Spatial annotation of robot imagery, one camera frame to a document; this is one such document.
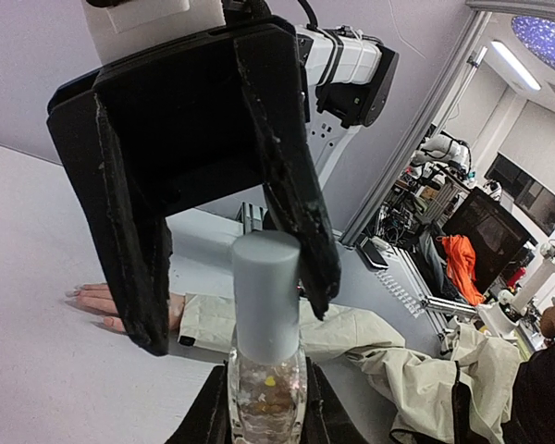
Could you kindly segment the aluminium enclosure post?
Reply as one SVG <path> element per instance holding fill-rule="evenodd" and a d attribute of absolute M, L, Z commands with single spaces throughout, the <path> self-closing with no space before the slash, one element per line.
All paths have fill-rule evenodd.
<path fill-rule="evenodd" d="M 395 152 L 388 157 L 382 174 L 375 179 L 370 192 L 364 196 L 362 206 L 339 238 L 343 245 L 351 247 L 360 238 L 362 231 L 368 225 L 376 209 L 384 201 L 396 177 L 409 162 L 416 144 L 425 135 L 433 117 L 441 108 L 451 87 L 458 79 L 462 64 L 466 62 L 468 56 L 475 49 L 490 21 L 490 17 L 491 13 L 483 9 L 472 7 L 469 9 L 468 20 L 452 46 L 452 52 L 446 57 L 444 64 L 440 66 L 437 77 L 432 81 L 427 95 L 413 115 L 412 121 L 405 126 L 405 131 L 395 146 Z"/>

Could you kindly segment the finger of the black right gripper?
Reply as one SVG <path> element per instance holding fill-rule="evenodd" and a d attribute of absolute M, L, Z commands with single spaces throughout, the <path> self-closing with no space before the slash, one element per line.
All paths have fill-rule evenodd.
<path fill-rule="evenodd" d="M 73 189 L 129 338 L 154 356 L 168 353 L 171 234 L 156 172 L 118 134 L 117 115 L 95 92 L 73 106 Z"/>
<path fill-rule="evenodd" d="M 341 265 L 307 145 L 297 48 L 286 36 L 261 36 L 238 38 L 234 49 L 270 215 L 299 241 L 302 285 L 323 319 L 339 294 Z"/>

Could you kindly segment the beige sleeved forearm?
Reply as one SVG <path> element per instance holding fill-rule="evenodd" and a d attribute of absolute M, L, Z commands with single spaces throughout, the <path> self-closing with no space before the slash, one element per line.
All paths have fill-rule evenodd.
<path fill-rule="evenodd" d="M 448 336 L 448 360 L 413 351 L 404 337 L 377 314 L 330 306 L 318 320 L 307 301 L 300 302 L 302 344 L 318 362 L 346 357 L 369 385 L 397 407 L 394 431 L 414 443 L 421 434 L 443 443 L 455 439 L 451 393 L 456 383 L 470 395 L 469 426 L 490 443 L 504 440 L 502 424 L 511 419 L 512 385 L 521 356 L 509 342 L 460 324 Z"/>

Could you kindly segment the clear nail polish bottle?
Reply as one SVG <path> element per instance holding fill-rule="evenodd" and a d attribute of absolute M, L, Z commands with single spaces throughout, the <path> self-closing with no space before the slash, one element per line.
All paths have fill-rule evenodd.
<path fill-rule="evenodd" d="M 308 391 L 303 349 L 280 364 L 269 365 L 249 360 L 233 346 L 227 382 L 233 443 L 301 441 Z"/>

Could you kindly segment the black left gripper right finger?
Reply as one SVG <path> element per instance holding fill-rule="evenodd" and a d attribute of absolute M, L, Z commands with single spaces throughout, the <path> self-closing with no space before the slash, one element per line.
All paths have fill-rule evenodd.
<path fill-rule="evenodd" d="M 304 417 L 304 442 L 352 444 L 365 443 L 331 387 L 321 367 L 307 364 L 308 393 Z"/>

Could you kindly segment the black background monitor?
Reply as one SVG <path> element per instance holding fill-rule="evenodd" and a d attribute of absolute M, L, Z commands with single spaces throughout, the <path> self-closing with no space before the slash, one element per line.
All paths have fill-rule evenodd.
<path fill-rule="evenodd" d="M 444 223 L 446 235 L 466 236 L 475 251 L 475 286 L 483 293 L 527 243 L 537 247 L 533 235 L 499 202 L 480 188 Z"/>

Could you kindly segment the mannequin hand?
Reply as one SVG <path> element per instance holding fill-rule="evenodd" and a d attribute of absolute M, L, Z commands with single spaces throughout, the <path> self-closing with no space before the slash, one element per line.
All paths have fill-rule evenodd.
<path fill-rule="evenodd" d="M 79 309 L 100 315 L 103 318 L 105 329 L 117 333 L 125 333 L 121 316 L 117 311 L 107 284 L 79 285 L 74 290 L 68 291 L 66 296 Z M 185 295 L 177 293 L 169 294 L 168 326 L 171 332 L 179 330 L 185 302 Z"/>

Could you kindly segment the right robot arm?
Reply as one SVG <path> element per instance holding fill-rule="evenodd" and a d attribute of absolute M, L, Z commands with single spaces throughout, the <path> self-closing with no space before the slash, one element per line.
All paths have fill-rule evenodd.
<path fill-rule="evenodd" d="M 277 228 L 302 245 L 317 316 L 340 261 L 306 126 L 328 113 L 371 126 L 398 54 L 349 26 L 303 26 L 263 1 L 85 1 L 99 68 L 61 85 L 47 126 L 87 219 L 121 322 L 168 352 L 167 218 L 262 186 Z"/>

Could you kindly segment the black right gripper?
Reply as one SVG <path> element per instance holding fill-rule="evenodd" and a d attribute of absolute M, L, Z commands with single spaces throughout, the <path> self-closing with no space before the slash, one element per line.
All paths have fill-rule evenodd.
<path fill-rule="evenodd" d="M 277 16 L 162 43 L 61 85 L 47 106 L 47 126 L 72 188 L 73 106 L 89 92 L 116 113 L 118 134 L 155 169 L 165 217 L 263 186 L 234 49 L 238 38 L 261 36 L 286 36 L 295 43 L 303 99 L 296 32 Z"/>

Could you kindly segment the ceiling light fixture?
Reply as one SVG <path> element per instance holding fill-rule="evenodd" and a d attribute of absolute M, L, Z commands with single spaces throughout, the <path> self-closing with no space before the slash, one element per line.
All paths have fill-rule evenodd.
<path fill-rule="evenodd" d="M 518 74 L 524 83 L 533 91 L 540 91 L 541 85 L 529 72 L 518 57 L 502 42 L 492 41 L 491 46 L 503 58 L 503 60 Z"/>

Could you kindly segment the orange cloth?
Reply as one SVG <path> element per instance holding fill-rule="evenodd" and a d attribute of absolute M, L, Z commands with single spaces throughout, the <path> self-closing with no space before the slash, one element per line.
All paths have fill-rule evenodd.
<path fill-rule="evenodd" d="M 475 285 L 476 255 L 470 240 L 463 235 L 450 235 L 439 241 L 447 256 L 448 278 L 470 305 L 483 303 L 485 297 Z"/>

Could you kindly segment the white nail polish cap brush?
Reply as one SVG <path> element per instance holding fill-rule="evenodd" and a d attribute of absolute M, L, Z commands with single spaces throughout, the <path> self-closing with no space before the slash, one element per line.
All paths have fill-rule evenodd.
<path fill-rule="evenodd" d="M 294 237 L 275 230 L 232 244 L 237 344 L 258 364 L 279 364 L 299 349 L 300 252 Z"/>

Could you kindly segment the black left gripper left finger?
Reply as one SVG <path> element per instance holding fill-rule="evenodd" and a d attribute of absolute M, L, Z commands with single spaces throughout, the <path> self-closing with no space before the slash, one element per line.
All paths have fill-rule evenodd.
<path fill-rule="evenodd" d="M 166 444 L 227 442 L 227 387 L 224 365 L 215 366 L 177 430 Z"/>

